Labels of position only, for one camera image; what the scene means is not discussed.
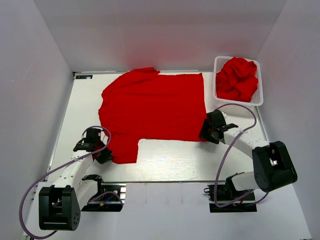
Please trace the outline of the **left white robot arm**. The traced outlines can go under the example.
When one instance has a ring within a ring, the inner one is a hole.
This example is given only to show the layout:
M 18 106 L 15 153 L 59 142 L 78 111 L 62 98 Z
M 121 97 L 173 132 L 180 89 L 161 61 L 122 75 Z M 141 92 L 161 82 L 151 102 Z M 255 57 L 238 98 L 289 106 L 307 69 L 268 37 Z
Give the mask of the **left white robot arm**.
M 81 210 L 92 198 L 105 196 L 102 176 L 87 174 L 94 163 L 101 165 L 112 160 L 112 151 L 103 143 L 103 129 L 90 127 L 72 150 L 71 164 L 67 165 L 57 180 L 49 187 L 42 187 L 38 195 L 38 220 L 41 230 L 74 231 L 77 229 Z

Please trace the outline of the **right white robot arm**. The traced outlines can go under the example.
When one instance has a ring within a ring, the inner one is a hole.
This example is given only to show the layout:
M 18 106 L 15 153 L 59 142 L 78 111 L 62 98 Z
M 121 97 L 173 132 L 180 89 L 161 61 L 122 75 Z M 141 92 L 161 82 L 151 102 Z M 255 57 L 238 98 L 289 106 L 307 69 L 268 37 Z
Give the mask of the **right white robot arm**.
M 257 189 L 269 193 L 298 180 L 297 171 L 283 142 L 268 142 L 249 134 L 234 123 L 227 124 L 218 109 L 207 114 L 199 136 L 214 144 L 227 145 L 218 174 L 233 148 L 252 159 L 251 172 L 235 173 L 225 180 L 222 192 L 233 200 L 243 198 L 245 194 Z

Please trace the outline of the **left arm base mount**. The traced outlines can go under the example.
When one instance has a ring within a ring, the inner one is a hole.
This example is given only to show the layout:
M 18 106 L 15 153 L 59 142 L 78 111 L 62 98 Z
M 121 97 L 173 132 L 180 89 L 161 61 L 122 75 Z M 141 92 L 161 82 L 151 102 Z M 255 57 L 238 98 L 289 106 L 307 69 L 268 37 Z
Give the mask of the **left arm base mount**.
M 126 183 L 106 183 L 102 182 L 98 193 L 94 195 L 91 201 L 82 208 L 82 212 L 115 212 L 122 210 L 126 198 Z

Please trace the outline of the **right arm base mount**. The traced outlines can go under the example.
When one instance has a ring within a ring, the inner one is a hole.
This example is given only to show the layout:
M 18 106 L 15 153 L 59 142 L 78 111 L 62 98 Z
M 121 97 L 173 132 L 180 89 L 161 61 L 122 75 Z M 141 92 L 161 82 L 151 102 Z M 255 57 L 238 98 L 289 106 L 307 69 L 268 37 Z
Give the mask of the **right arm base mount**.
M 252 192 L 249 195 L 242 197 L 238 201 L 225 206 L 223 208 L 217 207 L 214 201 L 214 185 L 209 184 L 204 188 L 203 192 L 208 196 L 209 200 L 209 211 L 210 213 L 255 213 L 257 207 L 254 204 L 256 201 L 255 194 Z M 217 203 L 219 205 L 227 204 L 232 200 L 242 196 L 247 191 L 235 193 L 234 195 L 227 189 L 225 184 L 217 185 Z

